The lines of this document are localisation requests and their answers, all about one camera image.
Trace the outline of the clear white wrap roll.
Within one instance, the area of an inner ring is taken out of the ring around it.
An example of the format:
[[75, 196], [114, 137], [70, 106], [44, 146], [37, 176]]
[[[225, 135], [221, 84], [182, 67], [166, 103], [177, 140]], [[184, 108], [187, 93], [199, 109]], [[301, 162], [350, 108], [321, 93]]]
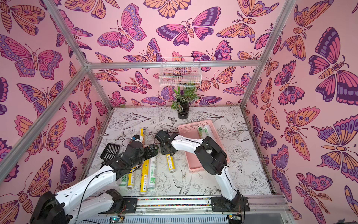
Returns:
[[204, 126], [204, 131], [206, 133], [206, 136], [214, 138], [214, 134], [213, 134], [213, 132], [212, 132], [212, 130], [211, 130], [209, 125]]

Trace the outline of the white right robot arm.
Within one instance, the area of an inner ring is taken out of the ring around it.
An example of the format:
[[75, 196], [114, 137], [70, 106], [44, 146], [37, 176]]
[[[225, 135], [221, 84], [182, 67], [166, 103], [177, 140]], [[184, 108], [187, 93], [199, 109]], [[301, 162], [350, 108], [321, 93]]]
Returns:
[[229, 173], [227, 154], [211, 137], [191, 139], [177, 133], [170, 135], [160, 130], [155, 139], [160, 143], [161, 154], [174, 155], [177, 151], [185, 151], [196, 155], [204, 170], [213, 175], [217, 181], [221, 196], [210, 198], [209, 204], [213, 212], [248, 212], [248, 199], [234, 187]]

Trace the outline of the pink perforated plastic basket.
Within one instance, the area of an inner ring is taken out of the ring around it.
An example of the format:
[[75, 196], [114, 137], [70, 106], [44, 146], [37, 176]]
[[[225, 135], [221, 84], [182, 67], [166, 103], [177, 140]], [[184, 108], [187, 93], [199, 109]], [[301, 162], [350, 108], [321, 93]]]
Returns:
[[[227, 154], [224, 145], [221, 143], [221, 140], [219, 138], [219, 135], [213, 125], [213, 122], [211, 120], [204, 120], [199, 122], [193, 122], [188, 124], [182, 124], [178, 126], [179, 134], [185, 138], [185, 139], [199, 139], [200, 135], [198, 132], [198, 127], [205, 127], [209, 126], [211, 130], [211, 134], [213, 136], [210, 136], [213, 138], [213, 140], [223, 149], [223, 151]], [[202, 167], [199, 159], [195, 155], [195, 149], [200, 145], [198, 143], [193, 143], [191, 141], [184, 141], [186, 144], [193, 145], [194, 149], [191, 149], [189, 151], [186, 151], [186, 160], [188, 163], [188, 169], [191, 173], [198, 172], [204, 170]]]

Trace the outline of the long yellow wrap roll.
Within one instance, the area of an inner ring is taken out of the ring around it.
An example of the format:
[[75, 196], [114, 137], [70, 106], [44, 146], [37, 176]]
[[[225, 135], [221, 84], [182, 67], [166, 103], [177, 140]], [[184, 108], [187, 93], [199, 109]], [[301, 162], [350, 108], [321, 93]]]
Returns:
[[139, 140], [142, 143], [142, 145], [144, 146], [145, 145], [145, 129], [144, 128], [140, 129], [139, 135], [140, 135]]

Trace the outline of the yellow red wrap roll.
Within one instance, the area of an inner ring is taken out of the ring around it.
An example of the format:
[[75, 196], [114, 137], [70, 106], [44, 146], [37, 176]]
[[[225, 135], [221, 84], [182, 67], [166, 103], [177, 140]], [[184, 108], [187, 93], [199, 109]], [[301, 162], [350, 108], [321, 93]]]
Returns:
[[167, 158], [167, 164], [168, 164], [168, 170], [170, 173], [174, 173], [176, 171], [174, 159], [170, 154], [166, 155]]

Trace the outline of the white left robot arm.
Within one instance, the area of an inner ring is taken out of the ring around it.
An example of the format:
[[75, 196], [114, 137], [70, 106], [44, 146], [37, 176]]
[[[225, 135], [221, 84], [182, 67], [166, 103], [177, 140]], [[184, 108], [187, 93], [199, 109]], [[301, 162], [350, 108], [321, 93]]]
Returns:
[[142, 162], [156, 157], [158, 146], [144, 146], [139, 141], [133, 141], [123, 153], [119, 150], [119, 145], [108, 143], [100, 156], [103, 161], [100, 170], [65, 190], [42, 195], [29, 222], [76, 224], [98, 213], [125, 211], [123, 196], [115, 189], [95, 198], [90, 196], [129, 174]]

